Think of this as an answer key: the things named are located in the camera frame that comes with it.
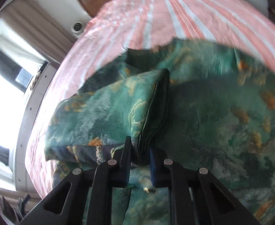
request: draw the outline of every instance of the beige curtain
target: beige curtain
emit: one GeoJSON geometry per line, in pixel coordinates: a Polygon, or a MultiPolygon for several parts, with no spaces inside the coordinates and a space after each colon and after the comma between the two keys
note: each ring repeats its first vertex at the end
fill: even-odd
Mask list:
{"type": "Polygon", "coordinates": [[[60,64],[76,40],[34,0],[14,0],[0,16],[50,63],[60,64]]]}
{"type": "Polygon", "coordinates": [[[0,50],[31,75],[36,75],[45,62],[42,56],[34,55],[4,36],[0,36],[0,50]]]}
{"type": "Polygon", "coordinates": [[[25,205],[25,211],[29,212],[35,205],[41,200],[40,196],[37,193],[24,193],[20,191],[12,191],[0,188],[0,204],[2,196],[7,200],[7,202],[14,208],[18,207],[18,198],[23,198],[26,194],[31,196],[31,199],[25,205]]]}

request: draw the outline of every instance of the window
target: window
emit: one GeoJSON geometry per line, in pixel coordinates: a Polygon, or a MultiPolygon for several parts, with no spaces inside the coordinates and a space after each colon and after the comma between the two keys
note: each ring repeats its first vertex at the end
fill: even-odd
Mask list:
{"type": "Polygon", "coordinates": [[[0,75],[0,145],[15,145],[23,117],[24,93],[0,75]]]}
{"type": "Polygon", "coordinates": [[[0,50],[0,75],[25,93],[32,75],[0,50]]]}

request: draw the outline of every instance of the green comforter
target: green comforter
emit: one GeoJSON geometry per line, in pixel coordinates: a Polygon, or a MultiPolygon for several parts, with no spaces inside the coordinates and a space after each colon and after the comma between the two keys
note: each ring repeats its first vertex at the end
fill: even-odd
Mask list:
{"type": "Polygon", "coordinates": [[[167,189],[152,187],[146,166],[150,145],[208,168],[262,224],[275,220],[275,75],[255,58],[202,40],[128,50],[58,105],[45,147],[59,160],[54,185],[110,159],[126,136],[136,168],[128,188],[114,189],[113,224],[169,222],[167,189]]]}

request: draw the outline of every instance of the black bracket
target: black bracket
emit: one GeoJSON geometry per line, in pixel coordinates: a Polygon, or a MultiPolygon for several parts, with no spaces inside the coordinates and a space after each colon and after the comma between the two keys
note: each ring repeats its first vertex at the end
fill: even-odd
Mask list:
{"type": "Polygon", "coordinates": [[[154,187],[169,188],[172,225],[260,225],[206,168],[186,169],[160,149],[150,150],[150,167],[154,187]]]}
{"type": "MultiPolygon", "coordinates": [[[[131,167],[131,139],[114,158],[96,169],[75,168],[20,222],[21,225],[111,224],[112,188],[125,188],[131,167]]],[[[260,225],[253,215],[206,168],[184,168],[164,150],[150,149],[150,173],[156,188],[168,187],[171,225],[260,225]]]]}
{"type": "Polygon", "coordinates": [[[87,194],[91,197],[86,224],[111,223],[112,188],[128,185],[131,166],[131,138],[124,148],[116,150],[114,158],[96,169],[83,171],[75,168],[27,216],[21,225],[81,225],[87,194]]]}

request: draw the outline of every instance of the pink striped bedsheet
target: pink striped bedsheet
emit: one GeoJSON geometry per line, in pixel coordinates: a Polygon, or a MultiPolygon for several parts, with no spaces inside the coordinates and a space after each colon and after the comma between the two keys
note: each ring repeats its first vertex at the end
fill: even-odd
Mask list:
{"type": "Polygon", "coordinates": [[[150,49],[174,37],[237,47],[275,71],[275,25],[244,0],[112,0],[86,26],[41,104],[25,165],[43,198],[52,190],[56,162],[45,161],[44,139],[57,104],[127,48],[150,49]]]}

